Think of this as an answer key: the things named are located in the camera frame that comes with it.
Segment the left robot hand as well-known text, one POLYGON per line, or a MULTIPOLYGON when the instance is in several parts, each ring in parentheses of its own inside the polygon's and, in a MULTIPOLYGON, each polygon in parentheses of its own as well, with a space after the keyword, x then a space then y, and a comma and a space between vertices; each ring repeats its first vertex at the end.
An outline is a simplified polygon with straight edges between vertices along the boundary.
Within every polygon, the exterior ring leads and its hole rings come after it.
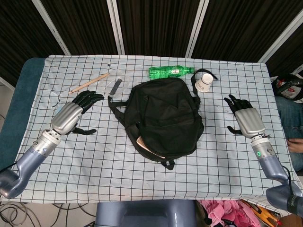
POLYGON ((95 91, 83 91, 79 93, 71 102, 67 102, 56 116, 52 119, 52 129, 60 135, 70 133, 80 135, 91 135, 97 130, 83 130, 77 127, 78 121, 97 101, 104 99, 102 94, 95 91))

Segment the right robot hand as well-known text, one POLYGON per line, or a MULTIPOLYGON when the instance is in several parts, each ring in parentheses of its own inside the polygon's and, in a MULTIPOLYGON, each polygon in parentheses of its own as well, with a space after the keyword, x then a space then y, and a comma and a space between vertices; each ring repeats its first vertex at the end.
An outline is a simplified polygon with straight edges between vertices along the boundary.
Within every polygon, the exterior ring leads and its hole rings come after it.
POLYGON ((248 100, 237 99, 231 94, 229 94, 229 98, 225 97, 224 100, 230 107, 240 127, 236 130, 231 126, 228 126, 227 129, 232 134, 243 135, 249 139, 264 134, 266 130, 264 123, 258 111, 252 107, 248 100))

